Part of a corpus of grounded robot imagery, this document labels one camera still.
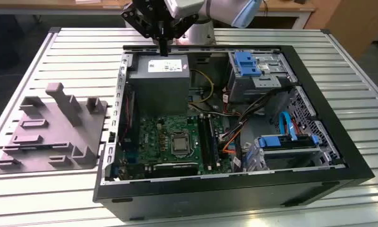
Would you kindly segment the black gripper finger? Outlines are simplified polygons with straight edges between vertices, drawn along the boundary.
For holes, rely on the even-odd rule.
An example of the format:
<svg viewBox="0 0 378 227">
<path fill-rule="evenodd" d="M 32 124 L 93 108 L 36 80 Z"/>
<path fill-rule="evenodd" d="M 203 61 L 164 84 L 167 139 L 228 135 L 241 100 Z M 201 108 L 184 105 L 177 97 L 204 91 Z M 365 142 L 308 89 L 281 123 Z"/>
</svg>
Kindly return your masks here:
<svg viewBox="0 0 378 227">
<path fill-rule="evenodd" d="M 169 43 L 179 39 L 199 20 L 199 14 L 184 17 L 179 22 L 168 19 L 163 22 L 163 56 L 168 56 Z"/>
<path fill-rule="evenodd" d="M 121 17 L 125 22 L 136 29 L 144 38 L 152 38 L 153 43 L 159 45 L 160 55 L 165 55 L 165 40 L 160 36 L 160 27 L 156 21 L 145 19 L 139 13 L 139 8 L 133 3 L 125 5 Z"/>
</svg>

